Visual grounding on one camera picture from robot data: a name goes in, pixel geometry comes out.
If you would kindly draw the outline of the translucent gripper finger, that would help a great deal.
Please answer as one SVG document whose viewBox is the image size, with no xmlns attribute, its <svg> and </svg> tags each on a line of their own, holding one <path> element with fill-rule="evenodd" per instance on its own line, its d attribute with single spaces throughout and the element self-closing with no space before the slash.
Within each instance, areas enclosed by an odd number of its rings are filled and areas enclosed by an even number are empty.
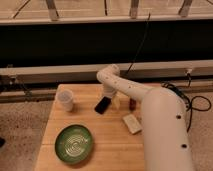
<svg viewBox="0 0 213 171">
<path fill-rule="evenodd" d="M 119 110 L 119 109 L 120 109 L 120 99 L 119 99 L 119 97 L 118 97 L 117 95 L 115 95 L 115 96 L 112 98 L 111 102 L 112 102 L 113 107 L 114 107 L 116 110 Z"/>
</svg>

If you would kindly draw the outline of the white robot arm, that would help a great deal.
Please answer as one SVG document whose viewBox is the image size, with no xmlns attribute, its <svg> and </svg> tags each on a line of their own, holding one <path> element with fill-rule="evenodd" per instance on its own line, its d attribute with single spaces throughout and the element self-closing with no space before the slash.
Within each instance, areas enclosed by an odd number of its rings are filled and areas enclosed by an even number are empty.
<svg viewBox="0 0 213 171">
<path fill-rule="evenodd" d="M 185 121 L 186 105 L 174 91 L 120 77 L 111 64 L 97 72 L 103 95 L 117 91 L 141 103 L 142 136 L 146 171 L 195 171 Z"/>
</svg>

